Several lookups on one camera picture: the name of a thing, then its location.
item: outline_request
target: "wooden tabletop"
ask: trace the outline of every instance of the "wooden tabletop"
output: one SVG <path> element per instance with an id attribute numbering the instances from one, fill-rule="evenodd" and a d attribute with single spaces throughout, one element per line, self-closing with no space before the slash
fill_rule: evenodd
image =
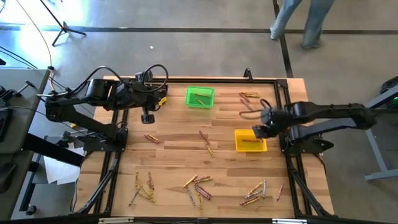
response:
<path id="1" fill-rule="evenodd" d="M 299 78 L 287 80 L 291 101 L 307 101 L 304 81 Z M 214 107 L 210 110 L 189 108 L 185 104 L 187 86 L 214 88 Z M 251 129 L 260 123 L 259 120 L 239 117 L 239 111 L 247 110 L 239 99 L 238 93 L 241 91 L 257 92 L 271 105 L 276 104 L 273 86 L 268 84 L 169 83 L 166 105 L 154 113 L 154 124 L 141 123 L 141 108 L 129 110 L 129 137 L 119 166 L 112 216 L 293 217 L 286 163 L 284 155 L 280 153 L 278 139 L 267 139 L 267 152 L 235 151 L 234 130 Z M 258 99 L 251 100 L 250 105 L 261 109 Z M 99 107 L 96 109 L 96 120 L 110 123 L 111 118 L 111 111 Z M 199 131 L 210 140 L 213 158 L 206 150 Z M 144 134 L 155 136 L 160 144 L 148 141 Z M 87 201 L 98 185 L 103 157 L 103 152 L 95 152 L 84 162 L 78 181 L 76 210 Z M 321 162 L 311 154 L 303 154 L 302 157 L 309 189 L 323 207 L 333 213 Z M 155 185 L 155 203 L 138 196 L 134 204 L 128 207 L 135 192 L 135 173 L 139 172 L 140 182 L 147 186 L 149 171 Z M 183 189 L 184 184 L 194 175 L 210 175 L 214 178 L 202 184 L 213 196 L 210 201 L 203 199 L 203 214 L 200 214 L 198 206 L 192 205 Z M 267 180 L 265 199 L 245 207 L 240 206 L 243 197 L 264 179 Z M 283 183 L 282 196 L 276 202 Z M 198 204 L 193 185 L 189 187 Z M 297 189 L 303 210 L 302 193 L 298 186 Z M 107 196 L 108 188 L 104 193 L 102 207 Z"/>

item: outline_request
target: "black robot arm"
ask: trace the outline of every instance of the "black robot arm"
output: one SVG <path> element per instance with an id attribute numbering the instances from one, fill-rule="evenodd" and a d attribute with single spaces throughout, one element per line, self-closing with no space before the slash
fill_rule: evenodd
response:
<path id="1" fill-rule="evenodd" d="M 330 121 L 322 125 L 315 124 L 309 127 L 300 125 L 322 118 L 346 119 Z M 293 135 L 295 134 L 293 140 L 299 140 L 343 128 L 369 129 L 376 124 L 376 113 L 358 103 L 316 105 L 312 102 L 299 101 L 286 105 L 284 110 L 264 108 L 261 113 L 261 122 L 264 125 L 253 127 L 257 138 L 276 137 L 279 133 L 290 128 L 290 132 Z"/>
<path id="2" fill-rule="evenodd" d="M 159 101 L 167 95 L 168 86 L 165 83 L 161 86 L 145 84 L 143 80 L 152 79 L 152 73 L 145 72 L 137 74 L 135 78 L 87 81 L 86 93 L 80 97 L 77 97 L 80 90 L 65 93 L 52 91 L 45 101 L 46 117 L 54 122 L 69 121 L 102 135 L 107 141 L 115 141 L 119 133 L 115 124 L 103 124 L 80 114 L 74 105 L 88 103 L 91 106 L 102 106 L 108 111 L 142 107 L 141 121 L 144 124 L 154 123 L 154 115 L 149 112 L 159 108 Z"/>

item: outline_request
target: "gray floor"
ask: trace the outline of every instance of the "gray floor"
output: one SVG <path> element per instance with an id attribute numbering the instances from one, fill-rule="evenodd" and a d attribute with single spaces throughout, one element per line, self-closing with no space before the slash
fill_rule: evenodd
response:
<path id="1" fill-rule="evenodd" d="M 51 6 L 70 25 L 94 27 L 235 27 L 269 28 L 274 18 L 271 0 L 87 0 L 65 1 Z M 21 0 L 39 24 L 54 24 L 38 3 Z M 309 1 L 304 0 L 288 28 L 302 29 Z M 336 0 L 325 21 L 325 29 L 398 29 L 395 0 Z M 8 0 L 0 22 L 30 23 L 14 1 Z M 44 32 L 48 42 L 56 32 Z M 304 78 L 308 96 L 316 103 L 365 103 L 377 96 L 381 84 L 394 76 L 398 64 L 396 35 L 324 35 L 323 47 L 303 50 L 301 35 L 286 35 L 294 77 Z M 36 66 L 49 65 L 47 50 L 33 27 L 22 31 L 0 31 L 3 47 L 15 51 Z M 76 86 L 99 65 L 122 75 L 143 71 L 155 63 L 164 64 L 171 75 L 241 76 L 246 67 L 256 77 L 285 77 L 280 44 L 266 34 L 166 34 L 95 33 L 86 37 L 63 35 L 51 47 L 55 78 Z M 4 57 L 11 66 L 18 62 Z M 101 77 L 106 72 L 99 72 Z M 398 168 L 396 128 L 381 117 L 376 126 L 381 149 L 389 168 Z M 61 134 L 61 124 L 39 114 L 30 131 L 38 136 Z M 366 182 L 364 174 L 379 171 L 363 131 L 344 130 L 326 134 L 335 147 L 325 153 L 326 173 L 335 213 L 344 218 L 395 223 L 398 219 L 398 178 Z M 32 203 L 39 211 L 33 217 L 67 214 L 72 185 L 43 185 L 34 192 Z M 15 211 L 13 218 L 25 218 Z"/>

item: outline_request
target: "person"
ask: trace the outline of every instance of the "person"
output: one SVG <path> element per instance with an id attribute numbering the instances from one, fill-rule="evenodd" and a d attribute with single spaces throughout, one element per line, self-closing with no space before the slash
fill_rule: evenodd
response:
<path id="1" fill-rule="evenodd" d="M 271 39 L 277 40 L 283 32 L 293 12 L 302 0 L 284 0 L 282 8 L 271 25 Z M 318 48 L 321 46 L 322 24 L 335 0 L 311 0 L 307 23 L 304 28 L 304 36 L 301 46 L 304 49 Z"/>

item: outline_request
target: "green bin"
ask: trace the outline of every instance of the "green bin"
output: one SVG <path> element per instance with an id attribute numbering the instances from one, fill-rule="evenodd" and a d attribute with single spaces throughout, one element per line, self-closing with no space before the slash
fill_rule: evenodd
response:
<path id="1" fill-rule="evenodd" d="M 212 108 L 214 105 L 214 89 L 188 86 L 185 104 L 192 108 Z"/>

